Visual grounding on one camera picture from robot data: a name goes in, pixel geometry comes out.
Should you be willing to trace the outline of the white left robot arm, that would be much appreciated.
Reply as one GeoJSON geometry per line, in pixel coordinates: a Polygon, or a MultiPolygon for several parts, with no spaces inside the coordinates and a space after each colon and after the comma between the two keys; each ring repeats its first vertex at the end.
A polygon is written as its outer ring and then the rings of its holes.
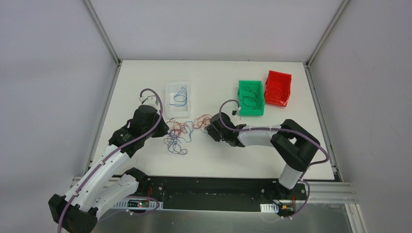
{"type": "Polygon", "coordinates": [[[126,196],[147,193],[148,176],[137,168],[127,170],[108,188],[104,185],[115,171],[141,149],[150,138],[163,137],[168,126],[162,118],[161,103],[142,104],[126,125],[116,130],[99,160],[64,195],[54,194],[49,202],[57,232],[89,233],[101,216],[126,196]]]}

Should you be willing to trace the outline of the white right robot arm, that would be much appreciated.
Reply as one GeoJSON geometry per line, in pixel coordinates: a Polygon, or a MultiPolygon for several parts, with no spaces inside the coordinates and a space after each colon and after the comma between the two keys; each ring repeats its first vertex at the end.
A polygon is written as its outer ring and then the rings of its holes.
{"type": "Polygon", "coordinates": [[[214,115],[205,129],[213,140],[224,141],[232,147],[275,148],[286,163],[275,189],[282,199],[295,193],[295,185],[321,148],[319,141],[292,119],[273,127],[235,126],[227,114],[221,113],[214,115]]]}

